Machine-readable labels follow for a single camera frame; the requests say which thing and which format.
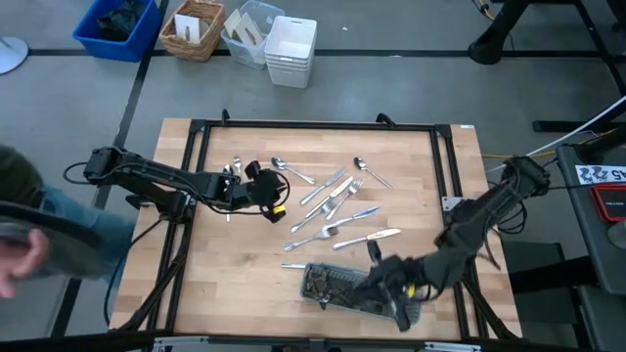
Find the wicker basket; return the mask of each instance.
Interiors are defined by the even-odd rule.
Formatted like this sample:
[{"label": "wicker basket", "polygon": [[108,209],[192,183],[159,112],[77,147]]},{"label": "wicker basket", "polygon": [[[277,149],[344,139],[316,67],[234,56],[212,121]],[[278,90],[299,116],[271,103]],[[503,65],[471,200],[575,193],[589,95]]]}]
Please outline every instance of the wicker basket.
[{"label": "wicker basket", "polygon": [[[209,23],[209,28],[200,39],[200,44],[193,44],[176,36],[174,15],[199,18]],[[219,44],[219,33],[224,26],[224,5],[208,0],[187,0],[181,5],[158,35],[167,51],[183,60],[205,62]]]}]

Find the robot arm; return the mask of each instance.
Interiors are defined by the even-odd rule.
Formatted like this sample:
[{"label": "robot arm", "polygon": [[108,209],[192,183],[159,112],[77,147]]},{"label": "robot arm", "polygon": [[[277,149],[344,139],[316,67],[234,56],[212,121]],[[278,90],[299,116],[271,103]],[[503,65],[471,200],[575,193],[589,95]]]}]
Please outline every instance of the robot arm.
[{"label": "robot arm", "polygon": [[118,185],[153,202],[170,221],[183,222],[193,216],[188,206],[192,200],[218,212],[216,209],[226,210],[225,213],[257,205],[258,214],[272,223],[285,216],[284,209],[276,202],[288,188],[287,180],[278,172],[261,169],[258,161],[246,167],[246,176],[252,181],[242,183],[239,176],[187,172],[121,148],[106,147],[92,152],[83,175],[92,185]]},{"label": "robot arm", "polygon": [[[436,252],[419,258],[402,260],[397,255],[376,260],[368,278],[356,292],[368,299],[389,302],[402,307],[407,292],[428,286],[436,294],[463,279],[467,264],[485,243],[487,232],[520,201],[544,195],[550,186],[550,174],[531,158],[513,157],[506,161],[502,181],[478,199],[467,199],[455,206],[445,217],[446,227],[435,240]],[[401,330],[408,328],[401,308],[396,322]]]}]

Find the white cable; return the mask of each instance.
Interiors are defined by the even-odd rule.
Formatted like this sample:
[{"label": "white cable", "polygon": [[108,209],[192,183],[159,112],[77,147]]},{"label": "white cable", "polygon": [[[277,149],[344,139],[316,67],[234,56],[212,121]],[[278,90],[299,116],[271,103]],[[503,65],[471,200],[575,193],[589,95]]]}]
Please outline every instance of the white cable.
[{"label": "white cable", "polygon": [[[603,116],[605,116],[605,115],[606,115],[609,111],[611,111],[611,110],[615,109],[615,107],[617,107],[618,105],[620,105],[620,104],[624,103],[624,101],[626,101],[626,97],[622,97],[620,100],[618,100],[617,102],[613,103],[613,105],[611,105],[610,107],[606,108],[604,111],[602,111],[602,112],[600,112],[599,114],[597,114],[594,118],[590,119],[589,121],[587,121],[587,122],[586,122],[585,124],[583,124],[582,126],[580,126],[580,127],[576,128],[575,130],[573,130],[573,131],[569,132],[568,134],[566,134],[566,135],[564,135],[564,136],[560,137],[559,139],[557,139],[557,140],[553,141],[552,143],[549,143],[549,144],[547,144],[547,145],[545,145],[545,146],[541,147],[541,148],[540,148],[540,149],[538,149],[538,150],[535,150],[535,151],[532,151],[532,152],[528,153],[526,156],[532,156],[532,155],[535,155],[535,154],[537,154],[537,153],[539,153],[539,152],[541,152],[541,151],[543,151],[543,150],[545,150],[545,149],[547,149],[547,148],[549,148],[549,147],[551,147],[551,146],[553,146],[553,145],[556,145],[556,144],[558,144],[558,143],[560,143],[560,142],[562,142],[562,141],[566,140],[567,138],[569,138],[569,137],[571,137],[571,136],[573,136],[573,135],[577,134],[578,132],[580,132],[580,131],[584,130],[585,128],[587,128],[587,126],[589,126],[590,124],[592,124],[592,123],[596,122],[598,119],[600,119],[600,118],[602,118]],[[493,172],[493,171],[497,171],[497,170],[500,170],[500,169],[504,168],[505,166],[506,166],[506,165],[504,165],[504,164],[503,164],[503,165],[500,165],[500,166],[498,166],[498,167],[494,167],[494,168],[492,168],[492,169],[487,170],[487,173],[489,173],[489,172]]]}]

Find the denim sleeve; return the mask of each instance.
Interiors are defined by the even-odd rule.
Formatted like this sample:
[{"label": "denim sleeve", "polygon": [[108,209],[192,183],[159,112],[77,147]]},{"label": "denim sleeve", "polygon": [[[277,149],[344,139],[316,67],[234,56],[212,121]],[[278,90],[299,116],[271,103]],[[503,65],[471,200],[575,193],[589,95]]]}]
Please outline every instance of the denim sleeve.
[{"label": "denim sleeve", "polygon": [[45,186],[43,191],[40,210],[76,222],[98,234],[104,244],[100,249],[101,254],[111,268],[126,254],[135,227],[133,221],[83,205],[53,187]]}]

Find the white plastic container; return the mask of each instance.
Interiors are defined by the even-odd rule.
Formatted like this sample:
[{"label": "white plastic container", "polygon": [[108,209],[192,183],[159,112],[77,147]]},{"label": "white plastic container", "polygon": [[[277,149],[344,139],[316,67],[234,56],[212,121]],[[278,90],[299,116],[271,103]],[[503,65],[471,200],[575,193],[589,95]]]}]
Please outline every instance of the white plastic container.
[{"label": "white plastic container", "polygon": [[311,68],[293,69],[267,65],[272,83],[292,88],[306,88],[309,83]]},{"label": "white plastic container", "polygon": [[264,49],[267,43],[267,35],[272,30],[274,19],[277,16],[282,16],[285,11],[260,1],[249,0],[240,9],[242,16],[248,14],[250,18],[256,22],[261,34],[265,36],[265,40],[256,47],[248,47],[244,43],[233,40],[228,37],[226,29],[222,29],[220,37],[226,42],[228,50],[231,52],[231,58],[238,63],[250,66],[256,69],[263,69],[265,67],[265,55]]},{"label": "white plastic container", "polygon": [[275,18],[265,46],[272,83],[306,88],[313,67],[316,31],[317,22],[312,20]]}]

